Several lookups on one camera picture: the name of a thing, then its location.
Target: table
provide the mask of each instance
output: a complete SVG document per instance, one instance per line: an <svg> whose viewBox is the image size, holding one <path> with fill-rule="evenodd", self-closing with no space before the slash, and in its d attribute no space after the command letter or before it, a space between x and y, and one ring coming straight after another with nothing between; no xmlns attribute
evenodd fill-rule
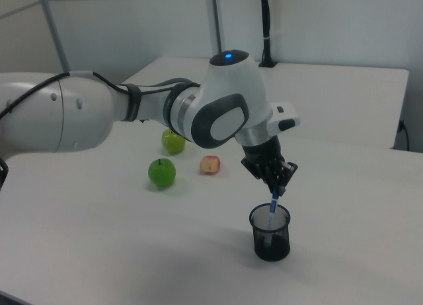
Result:
<svg viewBox="0 0 423 305"><path fill-rule="evenodd" d="M270 194L241 147L168 156L164 129L116 123L97 149L11 158L0 290L34 305L423 303L421 154L282 133L299 165L281 199L291 252L266 263L248 216ZM215 176L199 173L207 154ZM159 157L178 172L164 191L147 177Z"/></svg>

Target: apple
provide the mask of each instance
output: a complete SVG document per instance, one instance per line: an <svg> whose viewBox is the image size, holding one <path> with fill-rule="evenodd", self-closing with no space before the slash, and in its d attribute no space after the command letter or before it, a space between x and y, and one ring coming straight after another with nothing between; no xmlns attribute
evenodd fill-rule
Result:
<svg viewBox="0 0 423 305"><path fill-rule="evenodd" d="M173 132L171 129L166 129L161 135L161 144L167 152L176 154L184 149L185 138Z"/></svg>
<svg viewBox="0 0 423 305"><path fill-rule="evenodd" d="M216 155L206 155L200 161L200 169L206 174L215 174L220 169L220 159Z"/></svg>
<svg viewBox="0 0 423 305"><path fill-rule="evenodd" d="M168 158L154 160L148 168L150 180L159 187L170 186L176 176L176 168Z"/></svg>

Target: white table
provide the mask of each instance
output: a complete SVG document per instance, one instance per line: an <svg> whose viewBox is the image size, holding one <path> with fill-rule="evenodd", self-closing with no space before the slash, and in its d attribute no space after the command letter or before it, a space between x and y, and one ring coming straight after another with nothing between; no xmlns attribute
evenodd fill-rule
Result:
<svg viewBox="0 0 423 305"><path fill-rule="evenodd" d="M151 75L144 75L151 82ZM142 72L139 81L146 81ZM422 304L423 156L282 133L299 165L281 200L291 252L253 251L250 211L270 201L231 140L169 156L158 123L117 123L97 149L9 161L0 193L0 290L31 304ZM206 154L215 176L199 174Z"/></svg>
<svg viewBox="0 0 423 305"><path fill-rule="evenodd" d="M201 83L208 61L161 57L128 81L152 84L186 77ZM301 126L287 131L287 135L382 149L393 147L408 71L284 63L260 71L269 101L291 102L301 118Z"/></svg>

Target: blue pen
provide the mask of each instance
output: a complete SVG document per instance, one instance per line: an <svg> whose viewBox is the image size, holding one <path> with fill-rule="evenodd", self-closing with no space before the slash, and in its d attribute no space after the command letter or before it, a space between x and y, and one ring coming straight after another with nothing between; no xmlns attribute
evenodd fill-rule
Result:
<svg viewBox="0 0 423 305"><path fill-rule="evenodd" d="M268 222L268 228L267 228L268 230L274 229L273 217L276 212L276 207L278 206L278 200L279 200L279 193L278 193L278 190L275 188L272 194L272 202L270 203L269 222ZM272 234L271 233L264 234L264 245L266 247L270 247L271 244L272 244Z"/></svg>

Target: green apple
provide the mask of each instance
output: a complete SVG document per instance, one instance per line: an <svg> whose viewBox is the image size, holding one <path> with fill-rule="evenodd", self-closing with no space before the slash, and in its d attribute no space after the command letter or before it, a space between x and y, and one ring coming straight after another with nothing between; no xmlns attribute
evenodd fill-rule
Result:
<svg viewBox="0 0 423 305"><path fill-rule="evenodd" d="M153 161L148 168L150 180L159 187L170 186L176 176L176 168L168 158Z"/></svg>
<svg viewBox="0 0 423 305"><path fill-rule="evenodd" d="M173 132L171 129L166 129L161 135L161 144L167 152L176 154L184 149L185 138Z"/></svg>

